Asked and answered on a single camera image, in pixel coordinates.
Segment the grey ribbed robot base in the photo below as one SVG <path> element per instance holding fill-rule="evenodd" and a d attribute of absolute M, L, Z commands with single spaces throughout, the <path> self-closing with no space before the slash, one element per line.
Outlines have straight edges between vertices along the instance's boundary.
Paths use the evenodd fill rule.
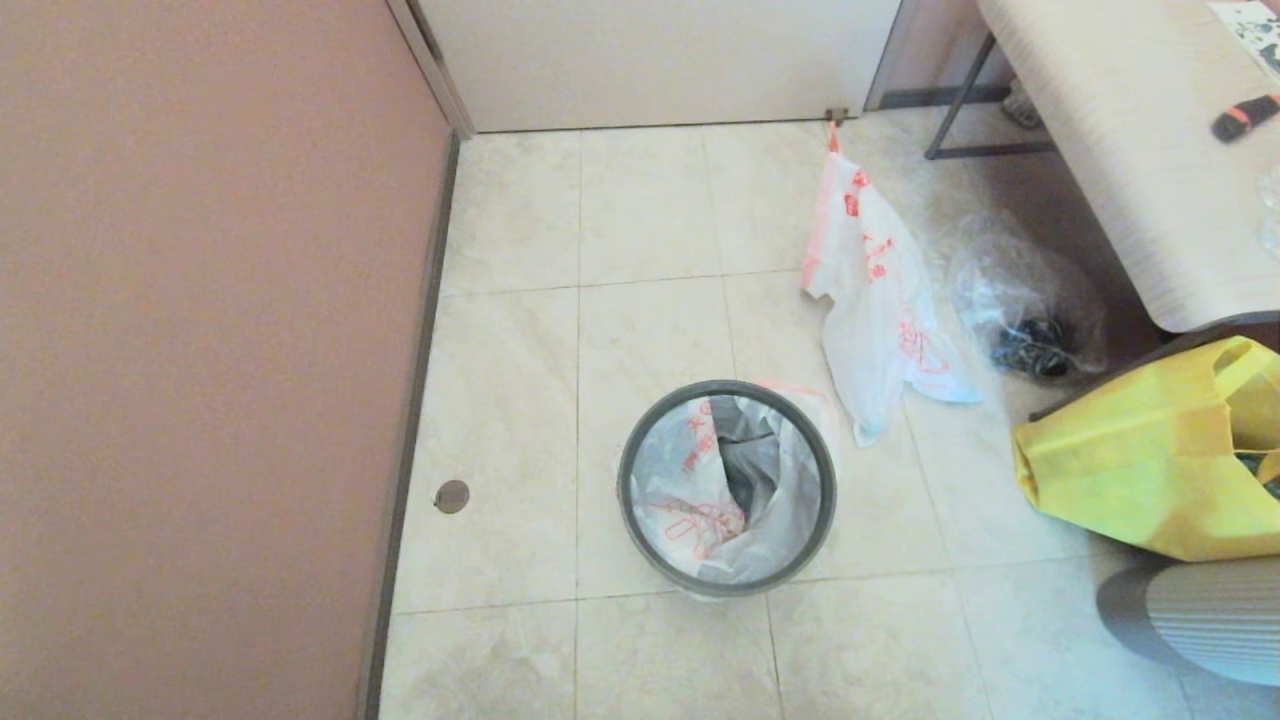
<path fill-rule="evenodd" d="M 1101 583 L 1094 605 L 1143 659 L 1280 688 L 1280 556 L 1129 568 Z"/>

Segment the clear plastic bag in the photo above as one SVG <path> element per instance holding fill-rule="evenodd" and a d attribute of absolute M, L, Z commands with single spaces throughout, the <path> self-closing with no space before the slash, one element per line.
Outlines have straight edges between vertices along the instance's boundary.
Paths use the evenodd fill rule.
<path fill-rule="evenodd" d="M 1105 305 L 1070 259 L 1033 242 L 1007 213 L 963 218 L 945 234 L 947 295 L 954 311 L 989 356 L 1001 327 L 1025 316 L 1052 316 L 1071 333 L 1075 370 L 1039 383 L 1082 382 L 1108 365 Z"/>

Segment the dark items in clear bag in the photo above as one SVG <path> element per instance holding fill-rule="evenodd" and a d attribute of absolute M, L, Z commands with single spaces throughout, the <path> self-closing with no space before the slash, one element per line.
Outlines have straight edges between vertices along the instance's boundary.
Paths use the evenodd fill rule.
<path fill-rule="evenodd" d="M 1004 370 L 1053 380 L 1075 370 L 1070 331 L 1052 316 L 1025 316 L 1001 327 L 989 351 L 992 363 Z"/>

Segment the yellow non-woven bag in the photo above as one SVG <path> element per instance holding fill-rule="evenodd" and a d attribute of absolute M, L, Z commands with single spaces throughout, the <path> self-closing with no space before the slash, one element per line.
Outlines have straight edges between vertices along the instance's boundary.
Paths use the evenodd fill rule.
<path fill-rule="evenodd" d="M 1012 445 L 1046 515 L 1183 562 L 1280 555 L 1280 354 L 1253 340 L 1137 368 Z"/>

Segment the white door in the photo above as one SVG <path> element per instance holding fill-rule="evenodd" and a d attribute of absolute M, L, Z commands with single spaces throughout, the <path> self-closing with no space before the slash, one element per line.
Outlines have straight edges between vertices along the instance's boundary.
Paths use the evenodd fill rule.
<path fill-rule="evenodd" d="M 483 133 L 860 114 L 902 0 L 415 0 Z"/>

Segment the beige table with metal legs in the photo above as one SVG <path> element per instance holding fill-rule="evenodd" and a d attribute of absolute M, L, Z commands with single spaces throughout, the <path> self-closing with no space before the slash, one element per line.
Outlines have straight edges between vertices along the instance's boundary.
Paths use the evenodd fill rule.
<path fill-rule="evenodd" d="M 956 120 L 960 110 L 966 104 L 968 96 L 977 82 L 978 76 L 984 68 L 989 55 L 997 46 L 998 38 L 995 32 L 989 31 L 980 44 L 979 50 L 975 54 L 975 59 L 966 72 L 965 79 L 959 86 L 954 100 L 945 114 L 940 128 L 934 133 L 933 140 L 924 152 L 924 158 L 933 161 L 940 159 L 969 159 L 969 158 L 1007 158 L 1025 154 L 1038 154 L 1038 152 L 1055 152 L 1057 150 L 1056 145 L 1051 140 L 1041 140 L 1034 142 L 1020 142 L 1020 143 L 987 143 L 987 145 L 973 145 L 973 146 L 956 146 L 945 147 L 943 141 L 946 140 L 948 132 L 951 131 L 954 122 Z M 1137 368 L 1142 368 L 1151 363 L 1155 363 L 1164 357 L 1170 357 L 1175 354 L 1184 352 L 1190 348 L 1196 348 L 1216 340 L 1221 340 L 1234 331 L 1239 329 L 1254 329 L 1266 325 L 1280 325 L 1280 310 L 1261 311 L 1261 313 L 1245 313 L 1238 314 L 1235 316 L 1226 316 L 1211 322 L 1193 331 L 1185 333 L 1172 333 L 1165 328 L 1160 331 L 1161 345 L 1152 348 L 1151 351 L 1130 360 L 1128 364 L 1121 366 L 1115 366 L 1105 373 L 1101 373 L 1092 379 L 1089 379 L 1083 386 L 1079 386 L 1071 392 L 1071 395 L 1056 401 L 1055 404 L 1043 407 L 1036 413 L 1030 413 L 1027 416 L 1028 421 L 1039 421 L 1053 413 L 1066 407 L 1069 404 L 1078 401 L 1089 392 L 1098 389 L 1106 383 L 1111 382 L 1123 373 L 1133 372 Z"/>

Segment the small white object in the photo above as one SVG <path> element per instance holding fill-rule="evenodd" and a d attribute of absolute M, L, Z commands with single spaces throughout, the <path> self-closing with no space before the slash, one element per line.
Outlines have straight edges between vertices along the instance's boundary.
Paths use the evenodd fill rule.
<path fill-rule="evenodd" d="M 1039 129 L 1043 120 L 1020 78 L 1014 77 L 1007 96 L 1001 101 L 1004 117 L 1023 129 Z"/>

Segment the black and red marker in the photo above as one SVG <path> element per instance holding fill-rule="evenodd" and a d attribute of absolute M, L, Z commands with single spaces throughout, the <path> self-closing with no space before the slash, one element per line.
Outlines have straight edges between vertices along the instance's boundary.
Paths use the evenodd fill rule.
<path fill-rule="evenodd" d="M 1215 118 L 1210 132 L 1221 143 L 1234 143 L 1275 117 L 1280 117 L 1280 94 L 1267 94 L 1230 106 Z"/>

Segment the black-printed white paper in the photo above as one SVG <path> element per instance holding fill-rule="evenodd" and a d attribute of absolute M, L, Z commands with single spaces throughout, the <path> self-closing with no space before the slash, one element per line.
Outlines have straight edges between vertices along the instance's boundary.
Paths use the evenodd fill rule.
<path fill-rule="evenodd" d="M 1280 83 L 1280 15 L 1262 0 L 1206 5 L 1254 61 Z"/>

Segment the grey door frame post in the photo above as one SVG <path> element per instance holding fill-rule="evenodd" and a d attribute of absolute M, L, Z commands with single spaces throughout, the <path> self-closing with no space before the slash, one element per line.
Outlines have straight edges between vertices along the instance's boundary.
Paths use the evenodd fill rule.
<path fill-rule="evenodd" d="M 444 53 L 428 22 L 421 0 L 384 0 L 410 47 L 445 120 L 460 140 L 470 140 L 476 128 L 445 64 Z"/>

